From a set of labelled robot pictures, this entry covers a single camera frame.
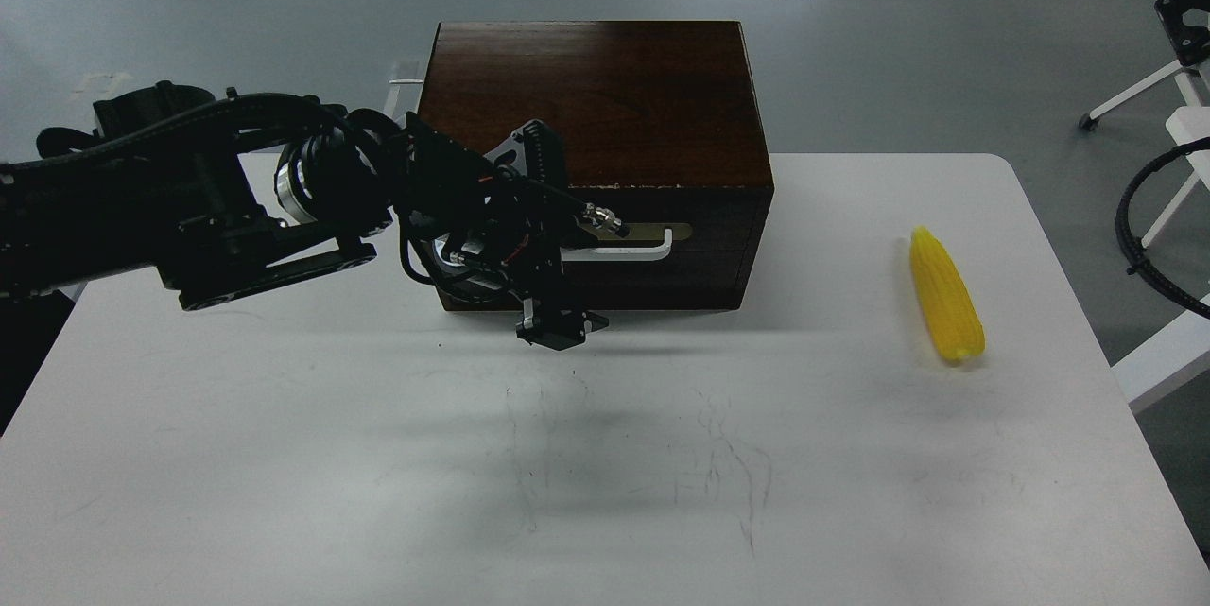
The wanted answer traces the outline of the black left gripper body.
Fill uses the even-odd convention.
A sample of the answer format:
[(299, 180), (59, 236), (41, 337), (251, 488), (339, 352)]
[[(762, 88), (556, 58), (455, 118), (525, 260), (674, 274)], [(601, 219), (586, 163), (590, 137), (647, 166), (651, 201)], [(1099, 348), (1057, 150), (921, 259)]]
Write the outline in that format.
[(426, 278), (467, 304), (571, 304), (563, 256), (630, 235), (613, 210), (572, 194), (558, 133), (528, 120), (476, 152), (407, 114), (407, 243)]

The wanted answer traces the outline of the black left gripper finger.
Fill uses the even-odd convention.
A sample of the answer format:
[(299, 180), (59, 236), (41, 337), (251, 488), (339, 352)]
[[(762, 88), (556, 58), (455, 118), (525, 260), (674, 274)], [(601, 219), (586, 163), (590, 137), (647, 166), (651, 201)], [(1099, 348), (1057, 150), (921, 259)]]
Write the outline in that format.
[(530, 346), (565, 351), (584, 344), (593, 331), (610, 327), (610, 319), (588, 308), (578, 295), (517, 296), (520, 318), (515, 336)]

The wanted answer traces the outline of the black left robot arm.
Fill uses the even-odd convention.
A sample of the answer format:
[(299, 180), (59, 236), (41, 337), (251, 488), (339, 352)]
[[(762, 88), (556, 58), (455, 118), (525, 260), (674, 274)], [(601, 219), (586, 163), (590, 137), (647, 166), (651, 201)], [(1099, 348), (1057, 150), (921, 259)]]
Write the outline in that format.
[(567, 350), (607, 327), (563, 258), (630, 226), (571, 192), (540, 120), (482, 154), (416, 112), (315, 96), (161, 81), (94, 111), (94, 129), (44, 129), (36, 161), (2, 166), (5, 304), (156, 269), (182, 308), (215, 307), (369, 262), (371, 236), (397, 226), (407, 278), (520, 304), (528, 344)]

